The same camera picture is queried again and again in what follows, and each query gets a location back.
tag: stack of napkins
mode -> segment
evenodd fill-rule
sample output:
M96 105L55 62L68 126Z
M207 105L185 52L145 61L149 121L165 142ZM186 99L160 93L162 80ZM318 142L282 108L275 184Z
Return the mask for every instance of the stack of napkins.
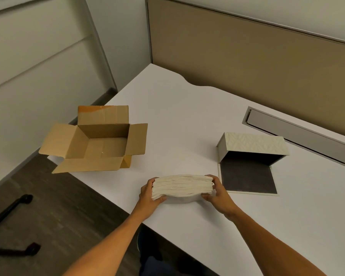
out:
M212 189L212 177L209 176L165 176L154 181L152 199L167 195L168 202L186 203L201 199L201 194L211 194Z

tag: person's left arm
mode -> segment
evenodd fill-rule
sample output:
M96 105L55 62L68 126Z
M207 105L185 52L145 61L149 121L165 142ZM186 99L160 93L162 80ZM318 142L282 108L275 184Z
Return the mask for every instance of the person's left arm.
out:
M130 216L101 243L77 260L63 276L113 276L139 225L166 200L165 196L152 200L152 184L148 180L140 190L139 200Z

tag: person's left hand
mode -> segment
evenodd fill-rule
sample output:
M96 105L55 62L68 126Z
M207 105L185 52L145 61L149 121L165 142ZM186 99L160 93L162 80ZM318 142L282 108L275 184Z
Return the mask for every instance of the person's left hand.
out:
M155 200L152 199L152 184L156 178L158 177L148 180L147 184L140 189L139 200L131 213L131 216L137 217L140 222L149 218L157 206L166 200L165 195Z

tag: white desk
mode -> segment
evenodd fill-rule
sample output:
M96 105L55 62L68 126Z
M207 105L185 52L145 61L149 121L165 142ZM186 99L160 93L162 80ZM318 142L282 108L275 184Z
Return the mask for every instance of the white desk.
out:
M128 213L149 178L217 175L216 144L223 132L262 134L242 124L248 106L345 142L345 136L217 88L191 85L153 64L108 104L127 104L130 123L149 124L146 154L133 156L129 169L72 174ZM230 195L328 276L345 275L345 167L287 145L290 156L272 168L280 196ZM221 276L262 275L234 224L207 202L163 204L145 223Z

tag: embossed geometric pattern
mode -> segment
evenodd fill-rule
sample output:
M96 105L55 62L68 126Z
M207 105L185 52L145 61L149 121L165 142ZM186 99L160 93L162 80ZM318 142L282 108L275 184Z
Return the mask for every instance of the embossed geometric pattern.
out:
M225 133L228 151L289 155L282 136Z

